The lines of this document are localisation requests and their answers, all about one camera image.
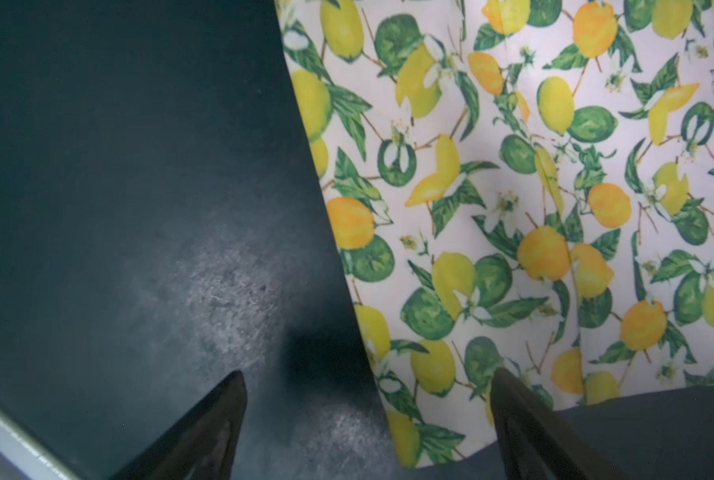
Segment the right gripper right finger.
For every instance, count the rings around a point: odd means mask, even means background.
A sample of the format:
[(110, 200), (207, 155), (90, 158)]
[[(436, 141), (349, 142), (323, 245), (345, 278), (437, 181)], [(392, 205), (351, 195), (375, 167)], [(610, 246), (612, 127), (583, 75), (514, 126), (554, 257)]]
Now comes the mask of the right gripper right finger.
[(538, 395), (505, 368), (495, 371), (491, 410), (509, 479), (626, 479)]

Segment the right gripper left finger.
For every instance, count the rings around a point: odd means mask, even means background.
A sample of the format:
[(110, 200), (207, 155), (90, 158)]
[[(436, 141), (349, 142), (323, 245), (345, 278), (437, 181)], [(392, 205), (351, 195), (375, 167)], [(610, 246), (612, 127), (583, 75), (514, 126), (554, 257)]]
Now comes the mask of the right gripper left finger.
[(236, 370), (115, 479), (228, 479), (247, 406), (244, 376)]

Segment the lemon print skirt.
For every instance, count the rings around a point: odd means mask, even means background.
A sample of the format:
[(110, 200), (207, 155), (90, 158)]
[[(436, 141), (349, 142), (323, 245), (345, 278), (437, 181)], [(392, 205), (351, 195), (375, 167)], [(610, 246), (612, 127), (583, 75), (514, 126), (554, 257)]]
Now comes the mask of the lemon print skirt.
[(279, 1), (402, 466), (714, 385), (714, 1)]

